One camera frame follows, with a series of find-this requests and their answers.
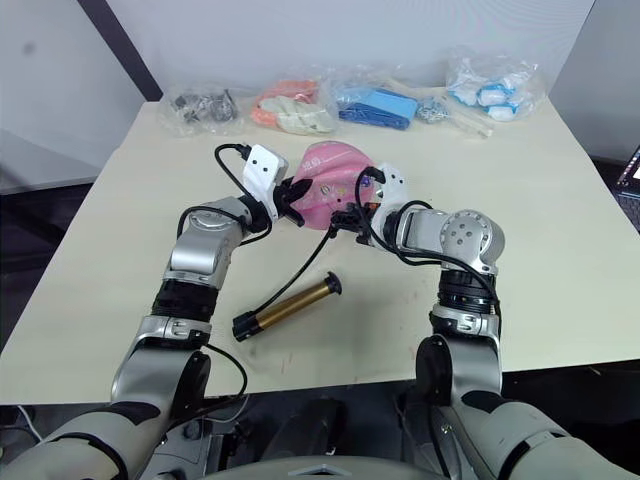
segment gray floor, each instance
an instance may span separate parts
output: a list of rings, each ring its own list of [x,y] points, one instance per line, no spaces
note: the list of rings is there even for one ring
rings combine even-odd
[[[23,206],[38,212],[42,219],[66,228],[87,190],[88,187],[71,187],[32,192],[20,198]],[[28,233],[4,212],[0,227],[3,261],[0,285],[1,349],[53,255],[55,245]],[[505,396],[533,403],[568,429],[585,422],[606,425],[628,422],[640,419],[639,371],[638,363],[629,362],[595,368],[508,374],[504,382]],[[253,444],[245,455],[239,455],[235,461],[244,463],[255,460],[260,449],[264,448],[284,420],[306,401],[321,397],[341,400],[348,410],[348,423],[338,453],[400,459],[403,438],[393,402],[395,396],[407,386],[408,383],[399,382],[253,395],[243,416],[254,427]],[[33,411],[34,423],[46,435],[68,419],[95,406],[38,406]],[[236,408],[230,407],[217,415],[232,415]],[[17,422],[17,425],[24,425],[22,418],[18,418]],[[215,428],[217,432],[230,431],[233,424],[220,424]],[[640,442],[637,438],[636,458],[640,458]],[[11,461],[30,445],[30,438],[20,431],[0,431],[0,446],[3,447],[0,465]]]

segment white wall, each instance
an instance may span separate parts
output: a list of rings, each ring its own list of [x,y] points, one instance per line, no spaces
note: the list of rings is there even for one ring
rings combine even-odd
[[[590,155],[626,162],[640,144],[640,1],[597,0],[551,92]]]
[[[143,97],[75,0],[0,0],[0,191],[97,176]]]
[[[109,0],[164,89],[221,76],[247,86],[310,63],[431,66],[458,44],[562,68],[593,0]]]

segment gold cylinder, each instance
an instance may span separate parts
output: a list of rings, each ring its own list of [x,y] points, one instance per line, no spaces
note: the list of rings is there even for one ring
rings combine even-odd
[[[293,315],[297,311],[302,310],[304,307],[317,302],[331,293],[332,291],[329,285],[323,281],[258,313],[256,315],[256,321],[258,325],[260,325],[260,328],[266,330],[280,320],[284,320],[288,316]]]

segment table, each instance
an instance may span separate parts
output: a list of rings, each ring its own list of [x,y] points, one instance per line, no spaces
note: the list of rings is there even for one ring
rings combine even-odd
[[[506,371],[640,357],[640,241],[549,101],[488,140],[415,122],[405,132],[341,123],[333,138],[403,171],[412,198],[480,210],[506,234],[498,264]],[[141,108],[89,192],[0,357],[0,403],[104,402],[150,311],[188,206],[239,192],[215,164],[222,142],[262,143],[293,174],[321,138],[254,127],[239,137],[172,138]],[[228,162],[240,171],[241,161]],[[409,379],[430,333],[438,269],[409,267],[342,232],[299,280],[332,270],[344,294],[238,344],[231,319],[256,306],[307,258],[321,232],[278,222],[242,247],[213,319],[214,344],[240,359],[249,392]],[[207,395],[240,377],[214,356]]]

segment pink bag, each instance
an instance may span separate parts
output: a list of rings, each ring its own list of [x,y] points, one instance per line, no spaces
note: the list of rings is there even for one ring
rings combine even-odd
[[[373,166],[371,159],[349,144],[326,141],[311,145],[302,157],[293,183],[309,178],[313,184],[291,207],[302,215],[306,227],[327,230],[331,214],[346,210],[347,203],[355,202],[356,180],[369,166]],[[368,202],[372,195],[373,179],[364,177],[360,186],[362,203]]]

